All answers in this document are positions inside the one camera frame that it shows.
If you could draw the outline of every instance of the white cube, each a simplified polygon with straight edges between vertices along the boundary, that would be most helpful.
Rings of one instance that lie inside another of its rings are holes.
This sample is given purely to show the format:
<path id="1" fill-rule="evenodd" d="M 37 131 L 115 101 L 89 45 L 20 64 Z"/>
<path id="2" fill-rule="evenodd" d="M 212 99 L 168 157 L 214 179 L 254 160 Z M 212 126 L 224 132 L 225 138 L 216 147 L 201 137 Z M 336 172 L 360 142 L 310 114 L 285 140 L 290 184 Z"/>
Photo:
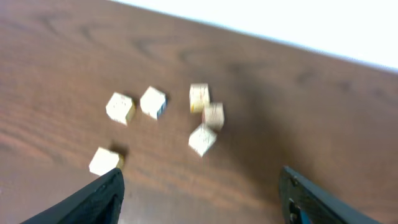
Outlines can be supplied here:
<path id="1" fill-rule="evenodd" d="M 216 133 L 210 128 L 207 128 L 205 124 L 199 125 L 189 137 L 189 146 L 194 149 L 200 156 L 214 144 L 217 139 Z"/>
<path id="2" fill-rule="evenodd" d="M 104 175 L 113 168 L 121 169 L 123 164 L 122 155 L 99 147 L 88 167 L 93 174 Z"/>
<path id="3" fill-rule="evenodd" d="M 203 123 L 213 130 L 221 130 L 224 125 L 224 109 L 222 103 L 211 103 L 203 110 Z"/>
<path id="4" fill-rule="evenodd" d="M 158 119 L 166 108 L 166 94 L 149 87 L 140 100 L 142 112 L 154 119 Z"/>
<path id="5" fill-rule="evenodd" d="M 132 99 L 120 93 L 113 93 L 106 105 L 106 113 L 108 116 L 112 120 L 124 125 L 127 125 L 127 122 L 131 120 L 135 111 L 136 107 Z"/>
<path id="6" fill-rule="evenodd" d="M 209 86 L 206 83 L 191 84 L 189 91 L 191 113 L 202 112 L 210 104 Z"/>

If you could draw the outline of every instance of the blue cube face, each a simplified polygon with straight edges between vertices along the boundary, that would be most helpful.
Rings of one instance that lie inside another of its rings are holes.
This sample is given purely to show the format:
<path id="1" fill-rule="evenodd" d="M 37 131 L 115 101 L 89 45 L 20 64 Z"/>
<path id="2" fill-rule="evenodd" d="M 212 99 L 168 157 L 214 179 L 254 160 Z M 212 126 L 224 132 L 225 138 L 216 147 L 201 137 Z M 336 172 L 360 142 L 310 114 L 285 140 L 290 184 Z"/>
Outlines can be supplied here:
<path id="1" fill-rule="evenodd" d="M 167 100 L 163 103 L 162 107 L 160 107 L 160 109 L 157 111 L 157 117 L 159 117 L 163 113 L 164 109 L 166 109 L 166 103 Z"/>

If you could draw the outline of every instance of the black object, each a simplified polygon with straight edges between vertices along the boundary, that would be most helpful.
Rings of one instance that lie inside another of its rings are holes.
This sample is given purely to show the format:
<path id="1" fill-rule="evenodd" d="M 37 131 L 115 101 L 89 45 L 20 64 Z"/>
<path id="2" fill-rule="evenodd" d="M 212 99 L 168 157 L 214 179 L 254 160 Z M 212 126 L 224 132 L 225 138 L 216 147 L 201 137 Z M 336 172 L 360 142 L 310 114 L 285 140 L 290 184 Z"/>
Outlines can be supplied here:
<path id="1" fill-rule="evenodd" d="M 354 210 L 287 166 L 279 176 L 279 197 L 285 223 L 379 223 Z"/>
<path id="2" fill-rule="evenodd" d="M 119 220 L 123 197 L 123 175 L 120 169 L 115 168 L 23 223 L 116 224 Z"/>

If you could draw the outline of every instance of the small block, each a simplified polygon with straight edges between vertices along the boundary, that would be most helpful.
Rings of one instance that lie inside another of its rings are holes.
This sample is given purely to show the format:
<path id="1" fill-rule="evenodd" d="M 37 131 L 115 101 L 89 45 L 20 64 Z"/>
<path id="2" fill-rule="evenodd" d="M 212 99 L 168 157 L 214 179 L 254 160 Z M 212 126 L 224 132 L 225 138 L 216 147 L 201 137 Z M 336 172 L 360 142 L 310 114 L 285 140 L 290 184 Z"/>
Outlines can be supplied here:
<path id="1" fill-rule="evenodd" d="M 221 130 L 224 126 L 224 109 L 222 103 L 211 103 L 203 110 L 203 123 L 213 130 Z"/>
<path id="2" fill-rule="evenodd" d="M 154 119 L 158 119 L 166 108 L 166 94 L 150 86 L 140 99 L 140 107 L 143 113 Z"/>
<path id="3" fill-rule="evenodd" d="M 120 93 L 113 93 L 111 99 L 106 105 L 108 116 L 119 123 L 127 125 L 136 111 L 133 100 Z"/>
<path id="4" fill-rule="evenodd" d="M 209 86 L 206 83 L 191 84 L 189 91 L 191 113 L 202 112 L 210 104 Z"/>
<path id="5" fill-rule="evenodd" d="M 122 168 L 124 158 L 122 155 L 99 147 L 89 164 L 90 172 L 96 175 L 104 175 L 113 168 Z"/>
<path id="6" fill-rule="evenodd" d="M 201 124 L 190 135 L 188 144 L 200 156 L 203 156 L 205 152 L 214 144 L 216 139 L 216 133 L 214 133 L 210 128 L 207 128 L 205 124 Z"/>

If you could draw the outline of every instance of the wooden table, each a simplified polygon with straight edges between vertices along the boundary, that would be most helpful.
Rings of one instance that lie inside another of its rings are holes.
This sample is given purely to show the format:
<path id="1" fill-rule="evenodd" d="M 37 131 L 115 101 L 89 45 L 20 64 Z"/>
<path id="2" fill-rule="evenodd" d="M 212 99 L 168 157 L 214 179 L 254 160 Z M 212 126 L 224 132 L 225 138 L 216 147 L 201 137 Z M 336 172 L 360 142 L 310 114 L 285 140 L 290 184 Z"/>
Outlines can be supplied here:
<path id="1" fill-rule="evenodd" d="M 21 222 L 96 178 L 98 146 L 129 148 L 120 223 L 282 223 L 290 165 L 384 223 L 398 213 L 398 77 L 107 1 L 0 0 L 0 223 Z M 199 157 L 191 83 L 226 124 Z M 170 102 L 111 121 L 114 91 Z"/>

